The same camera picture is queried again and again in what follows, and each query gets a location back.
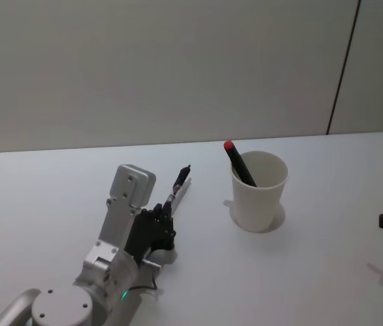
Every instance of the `marker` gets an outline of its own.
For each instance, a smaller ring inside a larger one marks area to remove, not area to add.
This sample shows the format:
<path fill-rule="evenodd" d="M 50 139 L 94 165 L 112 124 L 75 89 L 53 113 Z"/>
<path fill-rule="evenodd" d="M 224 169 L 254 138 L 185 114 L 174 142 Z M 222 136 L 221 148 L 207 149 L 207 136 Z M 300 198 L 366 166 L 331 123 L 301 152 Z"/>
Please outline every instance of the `marker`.
<path fill-rule="evenodd" d="M 184 184 L 186 178 L 188 177 L 189 173 L 190 173 L 190 165 L 187 165 L 185 168 L 182 168 L 181 171 L 179 171 L 179 175 L 177 177 L 177 180 L 175 181 L 175 183 L 172 186 L 172 192 L 170 193 L 169 197 L 167 197 L 167 200 L 164 203 L 164 205 L 166 205 L 168 203 L 169 204 L 173 203 L 173 201 L 177 197 L 178 191 L 183 186 L 183 184 Z"/>
<path fill-rule="evenodd" d="M 237 172 L 237 175 L 240 177 L 240 180 L 247 185 L 256 187 L 257 184 L 254 182 L 251 173 L 249 172 L 246 164 L 244 163 L 241 155 L 238 153 L 237 149 L 234 146 L 234 143 L 231 141 L 226 141 L 223 144 L 225 147 L 227 155 L 230 157 L 232 167 Z"/>

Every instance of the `white paper cup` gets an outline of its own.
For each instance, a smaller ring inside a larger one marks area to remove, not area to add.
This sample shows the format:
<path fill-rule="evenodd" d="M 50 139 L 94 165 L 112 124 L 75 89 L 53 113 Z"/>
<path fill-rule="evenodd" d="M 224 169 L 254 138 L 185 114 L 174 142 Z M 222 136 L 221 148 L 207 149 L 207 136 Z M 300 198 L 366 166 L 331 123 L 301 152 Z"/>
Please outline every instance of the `white paper cup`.
<path fill-rule="evenodd" d="M 288 167 L 278 156 L 265 151 L 248 151 L 241 157 L 257 187 L 243 183 L 231 166 L 234 218 L 242 229 L 262 232 L 270 227 L 278 213 Z"/>

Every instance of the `white table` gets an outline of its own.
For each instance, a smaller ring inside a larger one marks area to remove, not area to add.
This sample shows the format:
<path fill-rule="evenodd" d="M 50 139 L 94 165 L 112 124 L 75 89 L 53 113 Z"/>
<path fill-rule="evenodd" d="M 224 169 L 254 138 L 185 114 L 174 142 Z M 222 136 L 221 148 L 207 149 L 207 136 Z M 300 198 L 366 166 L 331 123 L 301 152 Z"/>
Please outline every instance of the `white table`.
<path fill-rule="evenodd" d="M 191 164 L 175 216 L 177 260 L 157 295 L 127 298 L 122 325 L 382 326 L 383 286 L 368 264 L 383 270 L 383 133 L 236 144 L 289 165 L 285 222 L 270 233 L 230 219 L 222 142 L 0 153 L 0 312 L 25 289 L 73 282 L 118 165 L 157 175 L 152 205 Z"/>

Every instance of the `robotic hand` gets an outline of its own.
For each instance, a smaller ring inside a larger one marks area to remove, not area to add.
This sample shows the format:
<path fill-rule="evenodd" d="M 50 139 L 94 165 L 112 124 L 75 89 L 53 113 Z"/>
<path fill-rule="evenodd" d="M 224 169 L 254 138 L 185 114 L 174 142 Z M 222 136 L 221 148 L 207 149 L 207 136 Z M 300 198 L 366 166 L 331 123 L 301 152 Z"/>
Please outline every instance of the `robotic hand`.
<path fill-rule="evenodd" d="M 184 183 L 189 172 L 190 166 L 181 170 L 164 205 L 147 211 L 140 207 L 148 203 L 156 176 L 137 166 L 121 165 L 100 235 L 74 284 L 25 291 L 0 314 L 0 326 L 103 325 L 142 266 L 161 270 L 149 254 L 174 248 L 172 214 L 187 191 L 189 183 Z"/>

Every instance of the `cable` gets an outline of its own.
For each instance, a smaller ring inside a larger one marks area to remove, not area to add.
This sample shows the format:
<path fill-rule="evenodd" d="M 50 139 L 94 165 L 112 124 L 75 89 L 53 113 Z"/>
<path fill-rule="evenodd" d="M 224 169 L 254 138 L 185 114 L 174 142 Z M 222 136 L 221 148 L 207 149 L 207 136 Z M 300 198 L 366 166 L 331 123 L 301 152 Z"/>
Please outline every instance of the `cable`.
<path fill-rule="evenodd" d="M 146 290 L 157 290 L 158 287 L 157 287 L 157 284 L 156 284 L 156 276 L 154 273 L 152 273 L 152 287 L 148 286 L 148 285 L 138 285 L 136 287 L 131 287 L 128 289 L 128 292 L 132 291 L 132 290 L 139 290 L 139 289 L 146 289 Z"/>

